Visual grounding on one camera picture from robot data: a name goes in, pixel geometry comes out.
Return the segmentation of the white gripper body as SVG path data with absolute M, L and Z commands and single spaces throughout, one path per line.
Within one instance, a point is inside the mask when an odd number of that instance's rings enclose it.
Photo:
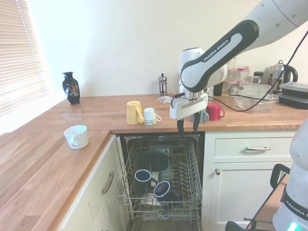
M 174 120 L 181 120 L 190 115 L 206 109 L 208 103 L 208 94 L 205 93 L 196 100 L 190 101 L 184 97 L 178 97 L 171 100 L 169 116 Z

